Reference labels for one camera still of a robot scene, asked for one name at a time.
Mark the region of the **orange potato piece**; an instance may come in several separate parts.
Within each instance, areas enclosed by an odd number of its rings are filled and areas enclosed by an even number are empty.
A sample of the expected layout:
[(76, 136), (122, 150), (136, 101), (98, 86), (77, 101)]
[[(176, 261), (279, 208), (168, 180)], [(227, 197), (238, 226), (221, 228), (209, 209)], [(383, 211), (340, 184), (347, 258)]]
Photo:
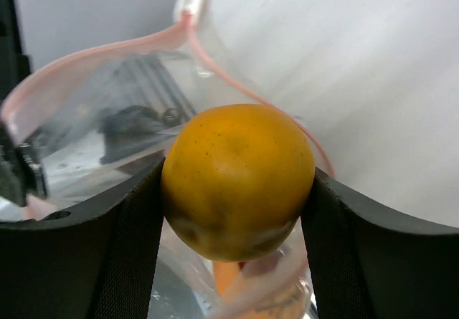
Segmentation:
[(217, 293), (223, 300), (233, 300), (249, 288), (243, 269), (246, 262), (212, 262)]

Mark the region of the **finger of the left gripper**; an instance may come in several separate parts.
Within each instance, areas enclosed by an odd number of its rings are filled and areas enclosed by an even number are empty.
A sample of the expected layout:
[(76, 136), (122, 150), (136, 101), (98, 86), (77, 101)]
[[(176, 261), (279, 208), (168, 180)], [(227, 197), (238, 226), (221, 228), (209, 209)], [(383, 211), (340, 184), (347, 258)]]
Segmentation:
[(26, 207), (28, 194), (40, 199), (48, 195), (39, 143), (34, 133), (25, 141), (14, 144), (6, 123), (1, 121), (1, 197), (18, 207)]

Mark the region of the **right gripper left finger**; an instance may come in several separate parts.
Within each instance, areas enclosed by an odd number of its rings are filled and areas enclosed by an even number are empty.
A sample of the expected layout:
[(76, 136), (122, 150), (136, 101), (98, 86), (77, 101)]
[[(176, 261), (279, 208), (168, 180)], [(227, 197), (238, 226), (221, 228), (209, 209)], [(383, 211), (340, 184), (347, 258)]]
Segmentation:
[(161, 162), (43, 220), (1, 225), (3, 318), (145, 318), (163, 224)]

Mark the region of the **yellow lemon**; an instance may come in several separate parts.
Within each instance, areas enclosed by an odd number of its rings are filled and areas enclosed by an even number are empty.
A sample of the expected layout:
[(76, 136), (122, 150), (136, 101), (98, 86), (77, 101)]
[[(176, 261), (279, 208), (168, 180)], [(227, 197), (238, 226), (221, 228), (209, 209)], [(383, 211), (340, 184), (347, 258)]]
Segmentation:
[(282, 111), (226, 105), (177, 135), (161, 172), (164, 215), (201, 256), (246, 262), (291, 233), (315, 174), (308, 139)]

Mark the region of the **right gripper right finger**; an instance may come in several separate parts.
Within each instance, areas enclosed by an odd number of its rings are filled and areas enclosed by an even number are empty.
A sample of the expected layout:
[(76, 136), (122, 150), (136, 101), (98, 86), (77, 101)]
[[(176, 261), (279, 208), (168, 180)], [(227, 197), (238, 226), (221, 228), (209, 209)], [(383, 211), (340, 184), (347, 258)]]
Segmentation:
[(301, 214), (320, 318), (456, 318), (458, 230), (317, 171)]

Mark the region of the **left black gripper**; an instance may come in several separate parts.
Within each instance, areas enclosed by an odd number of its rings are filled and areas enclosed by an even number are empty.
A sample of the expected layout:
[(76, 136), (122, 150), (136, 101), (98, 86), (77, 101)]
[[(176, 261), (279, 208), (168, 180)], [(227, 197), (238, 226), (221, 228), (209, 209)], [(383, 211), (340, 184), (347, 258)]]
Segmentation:
[(1, 0), (1, 100), (31, 74), (29, 56), (24, 53), (15, 0)]

